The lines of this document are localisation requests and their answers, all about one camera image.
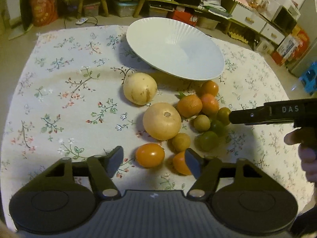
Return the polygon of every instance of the screw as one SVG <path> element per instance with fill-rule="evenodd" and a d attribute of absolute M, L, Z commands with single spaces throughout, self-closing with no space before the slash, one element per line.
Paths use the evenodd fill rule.
<path fill-rule="evenodd" d="M 106 197 L 114 197 L 116 195 L 118 195 L 118 191 L 115 189 L 106 189 L 102 191 L 102 195 L 106 196 Z"/>
<path fill-rule="evenodd" d="M 194 189 L 194 190 L 191 190 L 189 192 L 189 195 L 194 197 L 194 198 L 201 198 L 202 196 L 205 195 L 205 192 L 203 190 L 200 190 L 200 189 Z"/>

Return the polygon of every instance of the table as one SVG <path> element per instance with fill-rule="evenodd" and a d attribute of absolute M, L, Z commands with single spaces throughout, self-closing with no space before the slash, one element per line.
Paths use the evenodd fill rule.
<path fill-rule="evenodd" d="M 201 83 L 151 68 L 130 49 L 127 28 L 63 29 L 39 36 L 14 92 L 1 148 L 1 194 L 10 228 L 15 228 L 8 211 L 11 196 L 64 156 L 81 161 L 121 145 L 125 156 L 113 177 L 121 192 L 182 189 L 186 193 L 194 183 L 193 176 L 175 173 L 169 142 L 149 137 L 142 125 L 142 114 L 156 102 L 176 104 L 178 91 L 193 93 Z M 213 41 L 225 58 L 224 72 L 215 79 L 221 107 L 246 109 L 288 99 L 259 54 Z M 143 107 L 133 105 L 123 95 L 122 84 L 134 72 L 147 72 L 158 84 L 153 101 Z M 190 121 L 184 119 L 181 127 L 181 132 L 191 136 L 191 148 L 200 155 L 227 162 L 239 157 L 253 161 L 296 197 L 301 211 L 311 198 L 313 185 L 307 183 L 301 170 L 297 146 L 283 143 L 284 135 L 291 130 L 290 124 L 230 124 L 221 146 L 202 153 L 194 145 L 199 134 Z M 149 142 L 165 149 L 164 163 L 156 169 L 143 169 L 134 161 L 136 148 Z M 87 182 L 81 177 L 76 181 Z"/>

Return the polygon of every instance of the blue toy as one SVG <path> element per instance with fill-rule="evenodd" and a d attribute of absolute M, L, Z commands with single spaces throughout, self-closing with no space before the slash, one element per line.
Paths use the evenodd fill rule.
<path fill-rule="evenodd" d="M 299 80 L 308 94 L 313 95 L 317 91 L 317 61 L 311 64 L 308 70 L 299 77 Z"/>

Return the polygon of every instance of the white plate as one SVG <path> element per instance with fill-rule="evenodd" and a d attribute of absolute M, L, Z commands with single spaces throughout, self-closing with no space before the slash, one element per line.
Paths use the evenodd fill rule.
<path fill-rule="evenodd" d="M 218 77 L 224 58 L 210 37 L 183 22 L 145 18 L 132 23 L 126 39 L 131 49 L 158 70 L 189 80 Z"/>

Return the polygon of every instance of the finger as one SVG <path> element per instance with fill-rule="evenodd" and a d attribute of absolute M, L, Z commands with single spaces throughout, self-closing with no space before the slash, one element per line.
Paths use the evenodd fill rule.
<path fill-rule="evenodd" d="M 315 144 L 317 142 L 315 129 L 310 127 L 296 129 L 285 135 L 284 142 L 287 145 L 298 143 Z"/>
<path fill-rule="evenodd" d="M 309 182 L 317 183 L 317 174 L 306 173 L 306 179 Z"/>
<path fill-rule="evenodd" d="M 315 160 L 312 163 L 305 163 L 302 162 L 302 169 L 305 172 L 308 172 L 309 174 L 317 174 L 317 161 Z"/>
<path fill-rule="evenodd" d="M 298 146 L 298 155 L 303 163 L 312 163 L 316 160 L 316 151 L 303 144 Z"/>

